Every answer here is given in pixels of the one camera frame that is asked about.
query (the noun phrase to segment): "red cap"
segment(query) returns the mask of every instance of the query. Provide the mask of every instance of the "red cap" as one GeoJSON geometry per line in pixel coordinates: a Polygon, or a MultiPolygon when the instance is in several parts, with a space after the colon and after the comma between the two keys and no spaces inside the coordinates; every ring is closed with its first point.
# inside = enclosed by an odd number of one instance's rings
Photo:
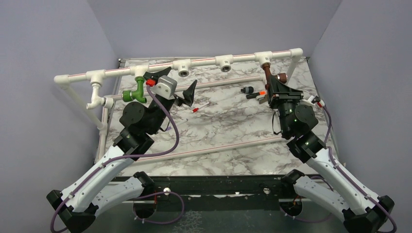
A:
{"type": "Polygon", "coordinates": [[[156,85],[156,81],[153,80],[153,79],[148,79],[148,80],[146,81],[146,85],[154,86],[154,85],[156,85]]]}

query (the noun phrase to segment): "wall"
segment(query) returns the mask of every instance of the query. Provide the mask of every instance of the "wall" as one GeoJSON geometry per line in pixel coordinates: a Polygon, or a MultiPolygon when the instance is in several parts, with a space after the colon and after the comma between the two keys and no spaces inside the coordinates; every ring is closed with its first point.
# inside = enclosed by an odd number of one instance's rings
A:
{"type": "Polygon", "coordinates": [[[88,0],[121,58],[303,48],[310,56],[341,0],[88,0]]]}
{"type": "MultiPolygon", "coordinates": [[[[0,232],[49,232],[47,193],[91,167],[98,143],[53,77],[116,68],[117,57],[86,0],[2,1],[0,30],[0,232]]],[[[74,88],[89,100],[89,84],[74,88]]]]}
{"type": "Polygon", "coordinates": [[[395,200],[400,233],[412,228],[411,8],[409,0],[343,0],[309,60],[340,158],[395,200]]]}

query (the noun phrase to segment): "marble table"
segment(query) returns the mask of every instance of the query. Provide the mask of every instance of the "marble table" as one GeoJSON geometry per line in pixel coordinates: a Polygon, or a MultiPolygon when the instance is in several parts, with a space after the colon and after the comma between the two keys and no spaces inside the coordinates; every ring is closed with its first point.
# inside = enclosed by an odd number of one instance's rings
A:
{"type": "MultiPolygon", "coordinates": [[[[173,61],[165,60],[127,60],[125,66],[140,64],[158,64],[173,61]]],[[[273,74],[286,72],[290,60],[272,61],[273,74]]],[[[191,70],[188,77],[181,78],[177,71],[171,71],[170,77],[178,81],[178,86],[189,85],[195,79],[198,83],[206,83],[224,79],[251,77],[263,74],[263,70],[255,62],[242,62],[232,65],[232,70],[222,73],[216,66],[196,67],[191,70]]],[[[292,88],[303,90],[305,98],[317,95],[312,76],[305,58],[302,58],[296,67],[288,85],[292,88]]],[[[175,122],[188,119],[178,126],[180,143],[173,152],[186,152],[198,149],[228,145],[239,142],[247,142],[275,137],[272,131],[272,114],[267,103],[259,104],[256,99],[247,100],[240,92],[244,86],[252,86],[255,90],[264,90],[262,81],[249,83],[237,83],[225,86],[198,89],[195,92],[195,101],[192,108],[206,102],[210,105],[192,112],[189,107],[174,106],[171,115],[175,122]]],[[[136,82],[132,76],[123,76],[119,93],[123,90],[135,90],[136,82]]],[[[119,135],[123,126],[119,123],[122,110],[127,103],[117,101],[113,109],[110,128],[108,131],[106,149],[113,144],[113,140],[119,135]]],[[[319,124],[313,131],[324,138],[327,130],[325,115],[319,108],[315,109],[319,124]]],[[[163,123],[166,128],[168,120],[163,123]]],[[[171,148],[175,142],[174,130],[152,135],[155,143],[147,153],[162,152],[171,148]]],[[[271,144],[252,146],[194,157],[173,159],[151,164],[137,164],[126,168],[120,176],[132,176],[137,171],[145,171],[152,176],[179,176],[179,175],[262,175],[262,174],[286,174],[292,169],[299,169],[306,174],[316,173],[307,165],[296,159],[286,146],[286,141],[271,144]]]]}

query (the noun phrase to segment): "green pipe fitting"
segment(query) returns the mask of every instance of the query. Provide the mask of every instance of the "green pipe fitting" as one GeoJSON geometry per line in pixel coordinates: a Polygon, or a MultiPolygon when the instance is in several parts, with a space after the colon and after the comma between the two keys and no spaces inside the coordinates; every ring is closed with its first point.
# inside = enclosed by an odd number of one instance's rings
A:
{"type": "Polygon", "coordinates": [[[136,91],[123,91],[121,94],[121,98],[124,102],[137,100],[141,103],[146,103],[147,99],[143,97],[143,83],[145,82],[145,79],[142,76],[137,76],[135,77],[135,81],[137,83],[136,91]]]}

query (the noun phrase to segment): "black cable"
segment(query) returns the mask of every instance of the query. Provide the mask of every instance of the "black cable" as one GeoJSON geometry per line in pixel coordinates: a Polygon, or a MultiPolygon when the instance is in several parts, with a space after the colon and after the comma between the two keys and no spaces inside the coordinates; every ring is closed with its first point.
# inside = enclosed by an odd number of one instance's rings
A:
{"type": "Polygon", "coordinates": [[[281,133],[281,131],[279,131],[279,132],[275,132],[274,131],[274,129],[273,129],[273,121],[275,120],[275,114],[276,114],[276,111],[274,111],[273,112],[273,115],[272,115],[272,131],[273,131],[273,133],[275,134],[275,135],[279,135],[280,133],[281,133]]]}
{"type": "Polygon", "coordinates": [[[162,132],[166,132],[166,130],[168,129],[169,125],[170,125],[170,121],[168,122],[168,125],[166,126],[166,129],[165,129],[165,130],[162,129],[162,127],[160,127],[160,130],[161,130],[162,132]]]}

